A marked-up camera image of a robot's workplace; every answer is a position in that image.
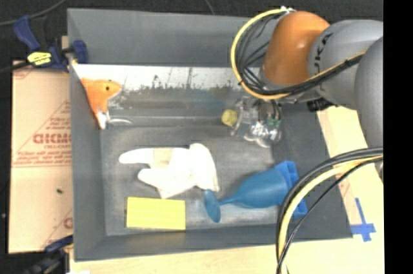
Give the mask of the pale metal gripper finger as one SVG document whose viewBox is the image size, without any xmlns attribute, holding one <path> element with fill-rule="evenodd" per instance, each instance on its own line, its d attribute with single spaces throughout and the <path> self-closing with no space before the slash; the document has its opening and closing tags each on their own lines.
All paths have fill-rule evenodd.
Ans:
<svg viewBox="0 0 413 274">
<path fill-rule="evenodd" d="M 240 120 L 231 127 L 230 135 L 233 137 L 249 138 L 250 137 L 250 121 Z"/>
<path fill-rule="evenodd" d="M 250 100 L 249 97 L 242 97 L 237 100 L 235 109 L 238 117 L 248 117 L 250 115 Z"/>
</svg>

